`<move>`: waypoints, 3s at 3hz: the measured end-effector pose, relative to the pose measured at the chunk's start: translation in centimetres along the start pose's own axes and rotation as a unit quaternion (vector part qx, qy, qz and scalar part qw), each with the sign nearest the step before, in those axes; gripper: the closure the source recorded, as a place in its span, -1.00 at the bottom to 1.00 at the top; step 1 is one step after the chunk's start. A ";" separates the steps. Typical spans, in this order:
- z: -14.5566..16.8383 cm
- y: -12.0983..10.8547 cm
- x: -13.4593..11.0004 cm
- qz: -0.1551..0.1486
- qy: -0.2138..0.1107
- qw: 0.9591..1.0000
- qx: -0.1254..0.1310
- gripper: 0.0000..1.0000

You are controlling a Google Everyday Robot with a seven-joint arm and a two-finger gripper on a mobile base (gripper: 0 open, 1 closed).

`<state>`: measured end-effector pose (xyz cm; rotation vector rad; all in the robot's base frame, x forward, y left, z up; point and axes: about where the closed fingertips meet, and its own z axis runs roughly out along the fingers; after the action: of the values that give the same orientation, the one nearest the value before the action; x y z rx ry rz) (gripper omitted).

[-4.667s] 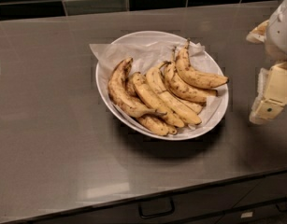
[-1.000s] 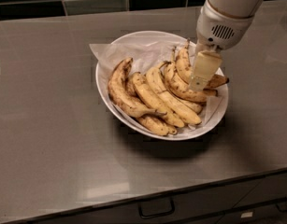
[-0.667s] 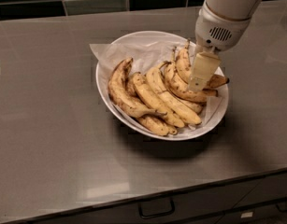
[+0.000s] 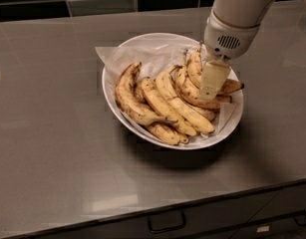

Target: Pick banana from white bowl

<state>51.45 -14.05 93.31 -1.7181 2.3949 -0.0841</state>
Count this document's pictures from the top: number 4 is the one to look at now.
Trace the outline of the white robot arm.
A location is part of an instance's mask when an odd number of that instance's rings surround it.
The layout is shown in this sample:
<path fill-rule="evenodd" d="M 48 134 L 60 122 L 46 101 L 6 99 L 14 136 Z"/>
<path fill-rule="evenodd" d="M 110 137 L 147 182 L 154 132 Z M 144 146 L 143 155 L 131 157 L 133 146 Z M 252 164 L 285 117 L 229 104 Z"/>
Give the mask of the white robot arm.
<path fill-rule="evenodd" d="M 230 74 L 229 61 L 249 49 L 274 1 L 214 0 L 203 35 L 206 63 L 200 96 L 204 100 L 212 101 L 218 94 Z"/>

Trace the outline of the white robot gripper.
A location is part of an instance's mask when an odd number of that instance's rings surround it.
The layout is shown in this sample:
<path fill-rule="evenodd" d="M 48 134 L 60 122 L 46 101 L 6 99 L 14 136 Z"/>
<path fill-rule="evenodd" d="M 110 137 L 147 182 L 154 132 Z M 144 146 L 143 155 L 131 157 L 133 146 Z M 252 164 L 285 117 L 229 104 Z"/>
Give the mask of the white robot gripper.
<path fill-rule="evenodd" d="M 202 69 L 199 87 L 203 100 L 210 102 L 216 97 L 231 71 L 226 63 L 247 52 L 258 30 L 259 26 L 243 28 L 228 25 L 211 10 L 203 35 L 208 61 Z"/>

